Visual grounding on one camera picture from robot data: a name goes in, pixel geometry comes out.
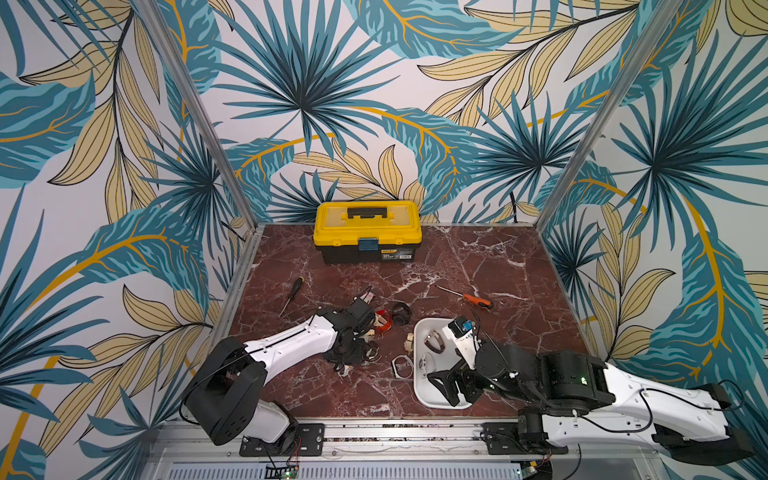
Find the small beige watch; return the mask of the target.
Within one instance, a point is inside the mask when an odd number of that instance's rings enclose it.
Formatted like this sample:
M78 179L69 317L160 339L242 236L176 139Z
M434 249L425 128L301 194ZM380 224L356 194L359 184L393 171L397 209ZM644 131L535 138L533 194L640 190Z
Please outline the small beige watch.
M414 351L414 334L408 333L403 343L404 349L407 354L411 354Z

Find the black band watch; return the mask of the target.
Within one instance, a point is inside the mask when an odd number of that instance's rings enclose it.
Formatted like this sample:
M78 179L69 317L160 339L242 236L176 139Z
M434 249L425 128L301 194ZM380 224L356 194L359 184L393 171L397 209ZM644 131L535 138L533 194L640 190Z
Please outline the black band watch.
M411 322L412 310L408 304L401 301L393 302L390 311L394 325L405 326Z

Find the white strap watch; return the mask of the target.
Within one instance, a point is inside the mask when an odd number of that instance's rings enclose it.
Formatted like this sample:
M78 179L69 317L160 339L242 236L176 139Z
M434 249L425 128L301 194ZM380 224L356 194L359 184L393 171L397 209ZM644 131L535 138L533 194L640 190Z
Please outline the white strap watch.
M415 367L408 355L397 355L391 360L390 365L395 379L410 380L413 378Z

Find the dark strap rose gold watch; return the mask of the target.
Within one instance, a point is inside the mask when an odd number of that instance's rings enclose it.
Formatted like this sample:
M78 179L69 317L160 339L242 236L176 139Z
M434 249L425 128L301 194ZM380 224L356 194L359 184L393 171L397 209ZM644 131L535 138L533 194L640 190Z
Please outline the dark strap rose gold watch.
M435 354L442 354L445 351L445 342L440 333L431 330L423 341L424 345Z

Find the pink beige strap watch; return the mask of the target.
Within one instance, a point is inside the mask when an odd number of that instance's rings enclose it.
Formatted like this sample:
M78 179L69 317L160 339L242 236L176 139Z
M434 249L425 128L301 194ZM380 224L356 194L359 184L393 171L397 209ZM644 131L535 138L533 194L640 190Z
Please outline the pink beige strap watch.
M358 296L358 298L362 301L364 301L367 304L370 304L372 300L375 298L375 294L372 291L372 286L369 285L364 289L364 291Z

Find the red transparent watch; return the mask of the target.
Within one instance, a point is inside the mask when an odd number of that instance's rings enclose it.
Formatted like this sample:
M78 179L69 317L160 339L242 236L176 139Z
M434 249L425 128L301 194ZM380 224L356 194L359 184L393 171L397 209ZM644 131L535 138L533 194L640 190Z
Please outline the red transparent watch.
M376 330L385 332L392 328L392 313L387 309L380 309L375 312L374 327Z

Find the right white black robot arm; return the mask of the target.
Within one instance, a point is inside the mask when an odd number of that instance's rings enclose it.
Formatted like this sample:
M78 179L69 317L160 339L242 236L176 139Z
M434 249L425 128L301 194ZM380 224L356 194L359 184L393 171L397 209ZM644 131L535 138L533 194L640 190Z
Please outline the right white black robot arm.
M561 455L572 446L626 444L662 451L698 466L722 466L755 454L731 425L734 404L719 383L680 389L569 351L535 355L467 334L449 368L426 362L427 380L456 406L485 393L526 402L516 421L485 424L491 455Z

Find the clear strap purple watch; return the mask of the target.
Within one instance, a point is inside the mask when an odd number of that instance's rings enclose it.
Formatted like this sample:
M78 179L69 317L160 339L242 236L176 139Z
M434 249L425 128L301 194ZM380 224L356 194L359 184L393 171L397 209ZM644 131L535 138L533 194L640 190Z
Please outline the clear strap purple watch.
M419 359L418 366L421 375L426 378L430 373L436 370L435 360L429 353L424 353Z

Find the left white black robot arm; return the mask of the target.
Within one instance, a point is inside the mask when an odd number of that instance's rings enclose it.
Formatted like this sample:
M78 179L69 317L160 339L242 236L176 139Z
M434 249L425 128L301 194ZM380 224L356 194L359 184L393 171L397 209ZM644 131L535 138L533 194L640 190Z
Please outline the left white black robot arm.
M308 320L259 340L227 337L215 345L181 395L182 407L209 440L222 446L242 436L283 453L298 441L298 423L286 409L261 399L272 379L321 355L343 368L364 363L375 312L360 297L344 309L320 308Z

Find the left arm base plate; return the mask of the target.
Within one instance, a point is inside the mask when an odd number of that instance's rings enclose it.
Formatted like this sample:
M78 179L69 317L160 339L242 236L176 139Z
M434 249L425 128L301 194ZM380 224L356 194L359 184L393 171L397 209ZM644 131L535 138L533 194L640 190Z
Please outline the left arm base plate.
M325 439L323 423L298 423L288 429L274 442L256 437L244 436L239 456L245 458L272 458L278 456L319 457L322 455Z

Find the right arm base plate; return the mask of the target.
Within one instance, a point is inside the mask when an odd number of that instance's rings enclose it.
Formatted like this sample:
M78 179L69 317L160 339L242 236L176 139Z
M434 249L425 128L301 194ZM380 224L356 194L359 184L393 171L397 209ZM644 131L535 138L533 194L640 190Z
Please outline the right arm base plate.
M489 455L550 456L564 455L567 447L558 447L549 441L539 427L519 422L487 422L482 424L480 439Z

